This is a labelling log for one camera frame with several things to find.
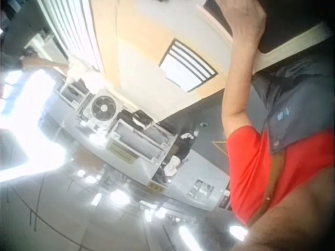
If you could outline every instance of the gray jacket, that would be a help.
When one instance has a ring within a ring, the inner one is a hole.
[[[252,85],[269,111],[265,126],[271,154],[334,129],[333,55],[333,44],[327,41],[254,75]]]

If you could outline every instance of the fan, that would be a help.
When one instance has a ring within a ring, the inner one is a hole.
[[[110,120],[116,112],[116,104],[109,96],[100,96],[92,103],[92,114],[100,121]]]

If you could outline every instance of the person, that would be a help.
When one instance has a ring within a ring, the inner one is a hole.
[[[257,0],[217,3],[233,34],[221,115],[231,206],[251,227],[334,162],[333,45],[252,76],[266,13]],[[251,84],[269,112],[261,133],[245,112]]]
[[[40,58],[33,47],[24,49],[21,56],[9,55],[1,52],[1,74],[8,71],[27,70],[33,67],[50,69],[58,67],[63,75],[66,75],[68,65]]]
[[[232,251],[335,250],[335,169],[325,168],[262,216]]]

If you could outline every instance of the air conditioner unit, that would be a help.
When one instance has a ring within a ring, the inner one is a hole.
[[[83,116],[88,119],[87,126],[94,131],[107,130],[119,112],[123,104],[106,89],[100,90],[83,109]]]

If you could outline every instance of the raised arm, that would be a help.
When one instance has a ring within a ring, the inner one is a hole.
[[[236,129],[251,126],[245,108],[266,15],[257,0],[217,0],[217,3],[233,33],[230,69],[222,101],[222,124],[228,138]]]

